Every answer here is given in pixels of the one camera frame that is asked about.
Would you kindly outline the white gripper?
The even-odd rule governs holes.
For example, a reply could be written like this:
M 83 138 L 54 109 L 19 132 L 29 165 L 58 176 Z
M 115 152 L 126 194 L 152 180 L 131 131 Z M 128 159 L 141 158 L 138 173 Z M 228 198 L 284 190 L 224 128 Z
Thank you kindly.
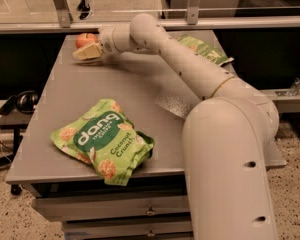
M 102 51 L 105 54 L 119 54 L 132 50 L 132 39 L 130 36 L 130 26 L 128 24 L 112 25 L 99 29 L 97 43 L 89 43 L 73 52 L 73 57 L 77 60 L 91 60 L 100 58 Z

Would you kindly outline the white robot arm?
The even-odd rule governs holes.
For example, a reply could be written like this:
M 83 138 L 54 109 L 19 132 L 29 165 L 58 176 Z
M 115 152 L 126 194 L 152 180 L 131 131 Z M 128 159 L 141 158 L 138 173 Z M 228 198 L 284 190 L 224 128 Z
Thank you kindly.
M 148 14 L 102 29 L 73 55 L 87 60 L 142 48 L 157 53 L 201 100 L 182 133 L 194 240 L 278 240 L 265 166 L 279 126 L 273 101 L 179 43 Z

